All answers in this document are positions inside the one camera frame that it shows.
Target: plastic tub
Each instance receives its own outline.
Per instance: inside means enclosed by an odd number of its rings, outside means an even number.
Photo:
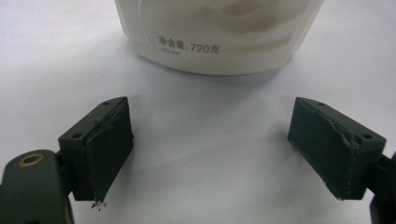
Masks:
[[[302,44],[324,0],[116,0],[134,51],[206,75],[279,68]]]

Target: metal hole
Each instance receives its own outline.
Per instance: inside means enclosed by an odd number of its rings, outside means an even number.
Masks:
[[[41,162],[43,159],[44,159],[44,155],[43,154],[33,154],[33,155],[29,155],[29,156],[26,156],[23,159],[21,159],[18,162],[18,165],[20,167],[33,166],[33,165],[36,165],[39,162]]]

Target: white table surface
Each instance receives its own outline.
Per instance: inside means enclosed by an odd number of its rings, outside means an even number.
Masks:
[[[395,12],[393,0],[329,0],[285,67],[204,77],[134,54],[113,1],[0,0],[1,172],[128,96],[134,155],[100,212],[70,196],[77,224],[370,223],[373,194],[334,199],[287,132],[303,96],[388,138],[393,155]]]

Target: screw hole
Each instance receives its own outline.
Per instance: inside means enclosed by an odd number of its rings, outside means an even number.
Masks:
[[[21,159],[18,162],[18,165],[20,167],[32,166],[32,165],[38,164],[43,159],[44,159],[44,155],[43,154],[33,154],[33,155],[29,155],[29,156],[26,156],[23,159]]]
[[[373,138],[370,134],[367,134],[367,133],[362,134],[361,136],[362,136],[363,138],[365,138],[365,139],[372,139],[372,138]]]
[[[80,138],[82,136],[81,133],[75,133],[72,135],[72,138]]]

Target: white container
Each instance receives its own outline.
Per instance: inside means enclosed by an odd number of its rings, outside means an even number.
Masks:
[[[207,75],[283,66],[324,0],[116,0],[134,51]]]

